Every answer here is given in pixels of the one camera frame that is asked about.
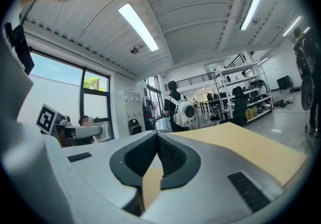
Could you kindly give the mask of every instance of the ceiling light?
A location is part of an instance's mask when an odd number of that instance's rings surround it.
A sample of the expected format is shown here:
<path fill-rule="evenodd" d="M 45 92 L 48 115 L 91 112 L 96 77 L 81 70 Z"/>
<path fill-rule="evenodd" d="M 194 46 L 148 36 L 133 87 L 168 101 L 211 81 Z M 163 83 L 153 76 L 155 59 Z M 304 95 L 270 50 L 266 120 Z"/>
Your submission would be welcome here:
<path fill-rule="evenodd" d="M 267 57 L 265 57 L 263 60 L 261 60 L 261 62 L 260 63 L 263 63 L 264 61 L 266 61 L 268 58 Z"/>
<path fill-rule="evenodd" d="M 259 2 L 260 2 L 260 0 L 252 0 L 251 6 L 250 6 L 250 8 L 246 14 L 246 17 L 241 25 L 241 30 L 246 30 L 247 27 L 249 26 L 249 24 L 253 18 L 253 15 L 256 11 L 256 8 L 259 5 Z"/>
<path fill-rule="evenodd" d="M 158 49 L 158 46 L 151 36 L 150 32 L 141 21 L 140 17 L 134 11 L 130 4 L 125 4 L 122 8 L 118 10 L 120 14 L 124 16 L 124 18 L 131 24 L 131 26 L 136 30 L 136 32 L 140 35 L 140 37 L 144 40 L 147 46 L 151 51 L 155 51 Z"/>
<path fill-rule="evenodd" d="M 295 22 L 291 25 L 291 27 L 283 34 L 284 37 L 294 28 L 294 26 L 300 19 L 301 19 L 301 16 L 296 18 Z"/>
<path fill-rule="evenodd" d="M 303 31 L 303 33 L 306 33 L 310 30 L 311 27 L 307 27 L 306 30 Z"/>

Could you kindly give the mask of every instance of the chair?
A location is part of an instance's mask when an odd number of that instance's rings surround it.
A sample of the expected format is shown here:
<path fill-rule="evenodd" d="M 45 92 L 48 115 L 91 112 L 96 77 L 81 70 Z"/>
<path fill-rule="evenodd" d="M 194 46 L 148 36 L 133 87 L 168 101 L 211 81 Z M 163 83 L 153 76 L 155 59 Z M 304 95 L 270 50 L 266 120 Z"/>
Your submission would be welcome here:
<path fill-rule="evenodd" d="M 141 126 L 138 123 L 138 120 L 132 119 L 128 122 L 128 127 L 132 135 L 141 133 Z"/>
<path fill-rule="evenodd" d="M 233 111 L 233 118 L 229 118 L 226 120 L 219 121 L 217 125 L 224 124 L 227 122 L 234 123 L 238 126 L 242 126 L 247 122 L 246 119 L 246 109 L 247 109 L 247 102 L 249 99 L 249 94 L 243 94 L 235 97 L 235 107 Z"/>

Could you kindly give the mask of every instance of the floor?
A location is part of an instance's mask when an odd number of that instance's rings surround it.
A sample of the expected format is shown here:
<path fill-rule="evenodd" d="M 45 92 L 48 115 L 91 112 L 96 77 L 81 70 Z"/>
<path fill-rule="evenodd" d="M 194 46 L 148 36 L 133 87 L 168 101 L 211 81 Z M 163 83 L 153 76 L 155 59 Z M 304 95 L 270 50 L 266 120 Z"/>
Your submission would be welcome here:
<path fill-rule="evenodd" d="M 244 128 L 256 132 L 264 137 L 275 140 L 299 152 L 310 155 L 311 147 L 313 151 L 319 147 L 319 141 L 313 137 L 307 136 L 305 139 L 305 118 L 308 124 L 309 112 L 305 112 L 301 106 L 301 93 L 278 93 L 275 97 L 290 100 L 293 103 L 288 104 L 285 108 L 275 108 L 274 112 L 250 122 Z M 213 126 L 217 121 L 211 121 L 208 113 L 201 113 L 198 109 L 200 119 L 200 128 Z M 169 118 L 163 118 L 156 123 L 157 130 L 166 130 L 171 128 Z"/>

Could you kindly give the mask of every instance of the white ceiling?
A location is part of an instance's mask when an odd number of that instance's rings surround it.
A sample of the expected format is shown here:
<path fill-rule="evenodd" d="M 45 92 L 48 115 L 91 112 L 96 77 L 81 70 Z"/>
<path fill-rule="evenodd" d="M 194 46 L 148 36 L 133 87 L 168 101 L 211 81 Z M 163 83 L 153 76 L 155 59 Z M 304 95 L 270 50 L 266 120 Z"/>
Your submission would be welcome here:
<path fill-rule="evenodd" d="M 303 14 L 295 0 L 261 0 L 256 25 L 240 25 L 251 0 L 70 0 L 37 1 L 27 21 L 99 55 L 137 79 L 243 50 L 277 47 L 282 34 Z M 154 37 L 159 50 L 151 52 L 119 14 L 130 2 Z M 132 55 L 134 46 L 140 51 Z"/>

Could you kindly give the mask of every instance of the backpack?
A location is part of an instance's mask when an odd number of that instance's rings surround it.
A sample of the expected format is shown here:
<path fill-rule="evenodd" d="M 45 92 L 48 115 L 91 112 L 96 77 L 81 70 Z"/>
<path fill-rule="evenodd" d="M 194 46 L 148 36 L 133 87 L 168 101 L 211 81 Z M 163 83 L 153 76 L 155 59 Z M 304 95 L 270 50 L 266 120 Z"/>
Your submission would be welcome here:
<path fill-rule="evenodd" d="M 165 99 L 171 101 L 176 105 L 174 111 L 174 122 L 183 128 L 187 128 L 196 122 L 195 109 L 193 104 L 184 98 L 181 94 L 181 99 L 179 101 L 175 100 L 170 95 L 167 95 Z"/>

